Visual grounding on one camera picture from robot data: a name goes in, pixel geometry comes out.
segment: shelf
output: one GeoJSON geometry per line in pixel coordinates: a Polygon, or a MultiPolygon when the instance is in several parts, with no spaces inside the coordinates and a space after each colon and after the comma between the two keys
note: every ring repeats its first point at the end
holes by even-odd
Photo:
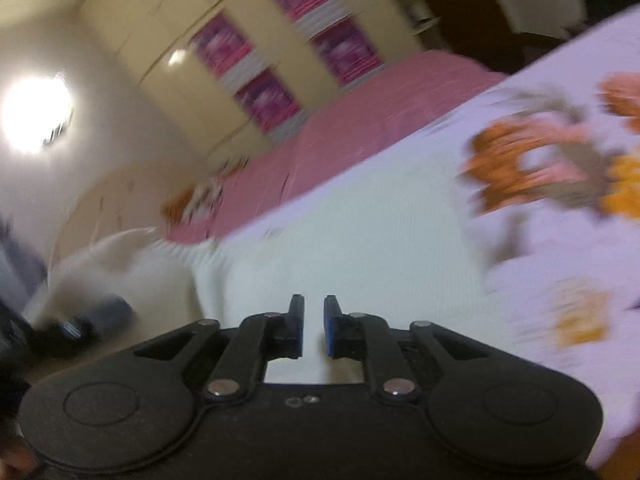
{"type": "Polygon", "coordinates": [[[435,27],[438,23],[440,23],[440,18],[431,18],[428,22],[425,22],[418,27],[414,27],[414,36],[418,36],[426,30],[435,27]]]}

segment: orange flower print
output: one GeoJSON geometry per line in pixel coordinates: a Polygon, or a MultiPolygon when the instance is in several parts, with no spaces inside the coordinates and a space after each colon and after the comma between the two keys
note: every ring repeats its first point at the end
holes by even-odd
{"type": "Polygon", "coordinates": [[[640,151],[617,156],[609,168],[613,185],[602,199],[603,209],[609,214],[640,219],[640,151]]]}
{"type": "Polygon", "coordinates": [[[600,83],[609,111],[630,117],[627,126],[640,134],[640,73],[615,72],[600,83]]]}
{"type": "Polygon", "coordinates": [[[544,198],[544,186],[559,182],[588,181],[588,176],[568,160],[524,170],[520,158],[531,150],[559,143],[584,143],[587,128],[562,126],[542,119],[508,118],[490,124],[471,141],[474,155],[463,168],[466,176],[486,184],[480,192],[482,211],[544,198]]]}

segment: pink blanket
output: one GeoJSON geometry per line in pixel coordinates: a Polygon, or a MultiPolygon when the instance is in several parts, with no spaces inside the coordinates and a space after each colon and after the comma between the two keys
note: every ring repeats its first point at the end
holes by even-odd
{"type": "Polygon", "coordinates": [[[431,50],[397,63],[311,117],[297,137],[228,179],[218,211],[175,226],[184,244],[223,237],[388,148],[506,78],[431,50]]]}

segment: doorway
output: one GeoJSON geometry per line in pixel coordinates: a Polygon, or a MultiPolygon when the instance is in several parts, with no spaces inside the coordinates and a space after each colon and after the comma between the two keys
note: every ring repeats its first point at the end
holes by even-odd
{"type": "Polygon", "coordinates": [[[453,51],[492,70],[514,73],[524,66],[522,46],[497,0],[426,0],[442,18],[440,31],[453,51]]]}

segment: ceiling light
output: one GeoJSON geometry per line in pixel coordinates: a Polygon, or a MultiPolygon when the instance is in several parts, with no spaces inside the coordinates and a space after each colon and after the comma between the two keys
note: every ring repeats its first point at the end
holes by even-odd
{"type": "Polygon", "coordinates": [[[18,81],[2,104],[2,129],[16,149],[36,153],[62,133],[72,113],[61,76],[18,81]]]}
{"type": "Polygon", "coordinates": [[[171,57],[169,58],[167,64],[169,66],[180,65],[184,61],[185,57],[187,57],[187,51],[183,48],[180,48],[171,54],[171,57]]]}

